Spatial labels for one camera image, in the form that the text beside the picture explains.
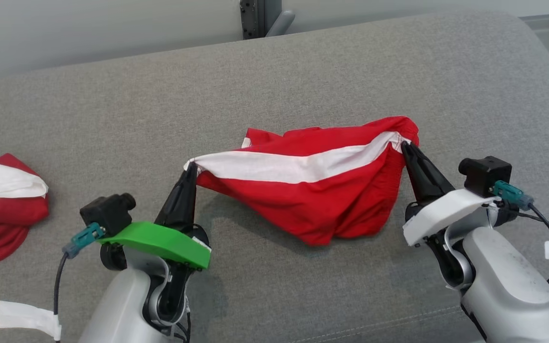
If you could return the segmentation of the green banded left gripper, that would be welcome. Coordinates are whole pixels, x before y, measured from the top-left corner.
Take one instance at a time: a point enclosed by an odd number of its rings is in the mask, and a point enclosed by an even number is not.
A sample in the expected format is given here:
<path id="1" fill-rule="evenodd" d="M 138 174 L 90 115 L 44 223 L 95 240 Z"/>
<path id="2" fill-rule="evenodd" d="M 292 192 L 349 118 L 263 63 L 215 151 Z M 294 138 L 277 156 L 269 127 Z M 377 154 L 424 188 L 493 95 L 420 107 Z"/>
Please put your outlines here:
<path id="1" fill-rule="evenodd" d="M 98 239 L 98 243 L 130 247 L 185 263 L 196 270 L 208 269 L 212 249 L 207 239 L 200 232 L 188 232 L 194 224 L 197 176 L 197 165 L 190 163 L 170 191 L 154 223 L 131 223 L 115 236 Z"/>

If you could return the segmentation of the grey metal frame bracket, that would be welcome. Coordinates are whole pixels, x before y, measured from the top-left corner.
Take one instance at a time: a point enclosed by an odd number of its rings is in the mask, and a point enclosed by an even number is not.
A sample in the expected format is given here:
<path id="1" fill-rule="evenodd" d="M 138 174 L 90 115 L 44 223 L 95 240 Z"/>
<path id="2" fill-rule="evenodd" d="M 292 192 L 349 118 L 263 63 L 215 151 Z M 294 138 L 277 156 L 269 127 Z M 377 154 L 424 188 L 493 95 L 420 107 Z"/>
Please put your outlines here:
<path id="1" fill-rule="evenodd" d="M 244 40 L 284 35 L 295 19 L 283 0 L 239 0 L 238 6 Z"/>

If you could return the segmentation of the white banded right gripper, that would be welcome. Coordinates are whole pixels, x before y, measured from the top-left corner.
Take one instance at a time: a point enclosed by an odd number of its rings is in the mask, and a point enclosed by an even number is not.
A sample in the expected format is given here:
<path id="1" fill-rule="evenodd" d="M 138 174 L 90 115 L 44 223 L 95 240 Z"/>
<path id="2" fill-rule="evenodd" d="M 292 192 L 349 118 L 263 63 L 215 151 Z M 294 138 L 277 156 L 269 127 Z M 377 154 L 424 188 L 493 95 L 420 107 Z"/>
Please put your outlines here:
<path id="1" fill-rule="evenodd" d="M 453 239 L 489 226 L 487 208 L 499 197 L 483 198 L 467 189 L 455 190 L 416 144 L 404 141 L 401 150 L 416 201 L 427 203 L 438 198 L 403 225 L 403 235 L 410 247 L 442 229 L 450 230 L 448 237 Z"/>

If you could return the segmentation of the red shorts with white stripe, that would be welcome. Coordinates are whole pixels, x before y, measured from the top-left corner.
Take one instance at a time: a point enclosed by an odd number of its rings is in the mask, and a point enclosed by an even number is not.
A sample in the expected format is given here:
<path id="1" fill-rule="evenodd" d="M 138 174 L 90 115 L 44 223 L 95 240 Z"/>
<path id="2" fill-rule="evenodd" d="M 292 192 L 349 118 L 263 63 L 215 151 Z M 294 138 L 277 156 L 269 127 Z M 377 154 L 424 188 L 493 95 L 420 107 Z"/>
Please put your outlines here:
<path id="1" fill-rule="evenodd" d="M 191 158 L 197 184 L 235 198 L 311 246 L 377 234 L 398 198 L 404 142 L 418 142 L 405 116 L 283 135 L 249 128 L 240 149 Z"/>

